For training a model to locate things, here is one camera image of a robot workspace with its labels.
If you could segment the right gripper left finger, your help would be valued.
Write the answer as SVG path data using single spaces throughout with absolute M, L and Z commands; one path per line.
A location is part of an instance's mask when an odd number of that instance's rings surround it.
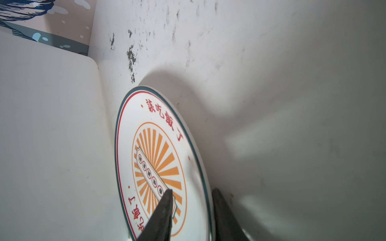
M 137 241 L 170 241 L 172 228 L 173 192 L 162 196 L 150 220 Z

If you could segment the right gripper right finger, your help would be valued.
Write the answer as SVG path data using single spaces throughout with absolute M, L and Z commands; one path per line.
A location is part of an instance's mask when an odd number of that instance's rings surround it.
M 212 190 L 216 241 L 249 241 L 218 188 Z

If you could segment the white plate orange sunburst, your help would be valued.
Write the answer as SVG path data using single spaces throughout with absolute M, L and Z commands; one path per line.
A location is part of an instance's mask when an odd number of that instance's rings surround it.
M 168 189 L 171 240 L 215 240 L 213 199 L 198 147 L 177 108 L 154 88 L 137 86 L 124 97 L 116 120 L 115 166 L 131 240 L 144 231 Z

